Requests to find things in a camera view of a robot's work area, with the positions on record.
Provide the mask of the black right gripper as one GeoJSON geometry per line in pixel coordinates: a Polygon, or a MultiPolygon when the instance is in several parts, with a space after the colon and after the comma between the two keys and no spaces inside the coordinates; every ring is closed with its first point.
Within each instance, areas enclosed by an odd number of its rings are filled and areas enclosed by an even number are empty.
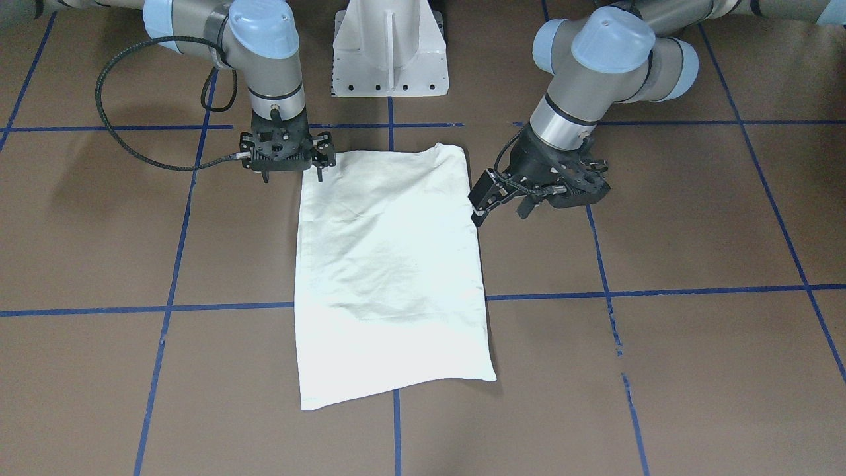
{"type": "Polygon", "coordinates": [[[336,166],[332,133],[309,135],[305,109],[287,120],[263,118],[252,112],[250,125],[254,140],[250,168],[262,175],[264,184],[270,182],[270,172],[307,171],[311,155],[318,182],[323,181],[324,169],[336,166]]]}

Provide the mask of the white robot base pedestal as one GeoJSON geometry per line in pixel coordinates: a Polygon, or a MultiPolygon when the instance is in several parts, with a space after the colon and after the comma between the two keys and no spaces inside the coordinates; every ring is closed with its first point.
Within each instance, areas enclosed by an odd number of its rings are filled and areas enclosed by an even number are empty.
{"type": "Polygon", "coordinates": [[[430,1],[350,1],[335,14],[332,46],[340,99],[448,93],[442,12],[430,1]]]}

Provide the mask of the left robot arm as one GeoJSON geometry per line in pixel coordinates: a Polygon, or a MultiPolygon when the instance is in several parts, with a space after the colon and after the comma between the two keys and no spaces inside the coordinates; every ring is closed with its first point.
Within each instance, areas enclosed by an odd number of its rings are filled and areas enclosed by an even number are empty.
{"type": "Polygon", "coordinates": [[[522,198],[522,219],[543,202],[573,208],[605,198],[607,163],[590,151],[595,127],[616,103],[685,94],[700,61],[674,31],[730,13],[844,25],[843,1],[621,1],[584,19],[547,21],[533,40],[533,60],[552,81],[504,146],[507,167],[486,169],[472,187],[474,225],[514,198],[522,198]]]}

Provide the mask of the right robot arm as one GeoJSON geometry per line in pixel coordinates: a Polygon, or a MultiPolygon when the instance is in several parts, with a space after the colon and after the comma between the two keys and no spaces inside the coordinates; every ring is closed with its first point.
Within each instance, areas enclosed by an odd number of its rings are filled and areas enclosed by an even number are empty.
{"type": "Polygon", "coordinates": [[[3,1],[2,28],[8,29],[70,9],[124,8],[142,13],[147,40],[118,52],[95,85],[95,105],[103,126],[120,147],[148,165],[177,171],[138,153],[118,135],[106,115],[102,92],[108,74],[125,57],[161,45],[208,58],[215,71],[229,70],[233,84],[246,85],[252,116],[239,150],[194,166],[197,171],[230,161],[267,180],[271,172],[308,171],[336,165],[329,132],[309,130],[293,10],[284,1],[3,1]]]}

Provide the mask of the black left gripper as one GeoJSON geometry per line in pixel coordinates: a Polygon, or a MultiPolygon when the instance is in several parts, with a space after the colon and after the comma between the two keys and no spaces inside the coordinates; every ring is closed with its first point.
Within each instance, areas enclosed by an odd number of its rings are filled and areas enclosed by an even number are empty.
{"type": "MultiPolygon", "coordinates": [[[[526,124],[511,148],[510,162],[504,175],[529,189],[553,187],[558,190],[554,194],[543,194],[540,199],[565,199],[569,197],[569,189],[559,171],[563,170],[567,160],[568,151],[550,147],[526,124]]],[[[485,169],[468,195],[473,209],[472,223],[480,228],[493,209],[512,198],[513,187],[508,186],[493,168],[485,169]]]]}

